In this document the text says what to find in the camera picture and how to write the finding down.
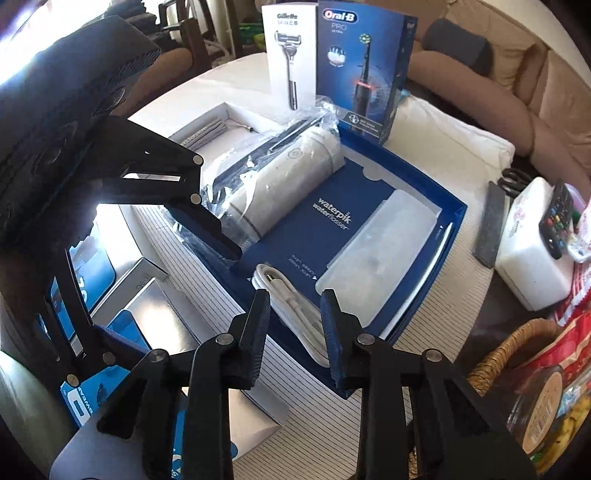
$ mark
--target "red and white package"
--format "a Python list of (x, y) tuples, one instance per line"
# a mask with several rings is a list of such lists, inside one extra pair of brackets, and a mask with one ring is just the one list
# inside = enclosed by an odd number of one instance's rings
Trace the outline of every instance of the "red and white package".
[(554, 320), (561, 327), (591, 307), (591, 261), (575, 263), (569, 296), (554, 310)]
[(591, 311), (573, 319), (564, 332), (520, 368), (537, 369), (560, 365), (564, 369), (564, 384), (569, 385), (591, 360)]

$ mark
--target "white tablecloth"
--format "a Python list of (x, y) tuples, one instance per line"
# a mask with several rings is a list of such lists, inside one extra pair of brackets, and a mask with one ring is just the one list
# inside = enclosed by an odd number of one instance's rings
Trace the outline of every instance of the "white tablecloth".
[[(286, 118), (269, 94), (265, 54), (218, 67), (158, 98), (132, 120), (166, 137), (210, 108), (230, 102), (274, 120)], [(465, 125), (423, 100), (399, 107), (386, 148), (427, 173), (468, 206), (462, 227), (439, 276), (396, 347), (422, 353), (437, 348), (455, 359), (476, 320), (492, 271), (472, 257), (487, 183), (512, 159), (513, 146)], [(186, 251), (157, 207), (136, 207), (154, 248), (183, 290), (217, 331), (225, 331), (238, 305)], [(237, 478), (343, 479), (354, 469), (361, 396), (342, 400), (302, 369), (271, 339), (261, 368), (263, 382), (290, 405), (284, 428), (235, 462)]]

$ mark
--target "remote control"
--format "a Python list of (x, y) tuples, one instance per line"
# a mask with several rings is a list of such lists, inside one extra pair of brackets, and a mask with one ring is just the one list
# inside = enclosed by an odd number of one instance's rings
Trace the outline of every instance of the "remote control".
[(558, 179), (548, 209), (540, 221), (540, 236), (555, 260), (559, 260), (566, 249), (572, 218), (573, 198), (564, 182)]

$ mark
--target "open blue box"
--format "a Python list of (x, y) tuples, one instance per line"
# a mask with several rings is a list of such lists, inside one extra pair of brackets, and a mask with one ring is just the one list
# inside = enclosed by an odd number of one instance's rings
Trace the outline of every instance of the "open blue box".
[[(260, 263), (268, 263), (280, 270), (300, 293), (319, 307), (320, 293), (315, 290), (315, 285), (330, 267), (331, 260), (337, 258), (339, 252), (350, 244), (355, 233), (370, 221), (393, 192), (407, 192), (436, 213), (434, 226), (394, 292), (364, 328), (364, 331), (394, 344), (441, 270), (462, 223), (466, 205), (392, 152), (348, 129), (339, 128), (339, 133), (345, 165), (248, 248), (239, 261), (229, 266), (204, 244), (199, 245), (198, 241), (191, 250), (244, 310), (248, 309), (254, 298), (251, 277)], [(374, 171), (379, 170), (382, 177), (368, 178), (368, 165), (374, 167)], [(341, 228), (334, 222), (326, 221), (327, 215), (331, 216), (330, 212), (326, 212), (327, 208), (349, 215), (344, 218), (339, 216)], [(352, 219), (348, 223), (350, 228), (343, 228), (345, 218)], [(339, 302), (346, 312), (342, 299)], [(310, 357), (295, 334), (273, 310), (268, 334), (324, 385), (343, 398), (351, 394), (350, 391), (341, 391), (335, 387), (329, 369)]]

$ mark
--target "razor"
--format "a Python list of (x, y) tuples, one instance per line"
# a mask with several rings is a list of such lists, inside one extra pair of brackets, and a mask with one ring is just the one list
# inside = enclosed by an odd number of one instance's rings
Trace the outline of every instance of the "razor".
[(367, 33), (362, 33), (359, 36), (359, 41), (365, 45), (365, 55), (363, 56), (363, 65), (361, 65), (361, 75), (355, 87), (353, 111), (358, 115), (367, 116), (372, 94), (372, 88), (369, 84), (369, 49), (371, 48), (371, 37)]
[(293, 80), (294, 57), (297, 53), (297, 47), (301, 45), (301, 35), (287, 35), (275, 32), (275, 41), (283, 48), (285, 58), (287, 58), (287, 83), (290, 100), (290, 108), (297, 110), (297, 88)]

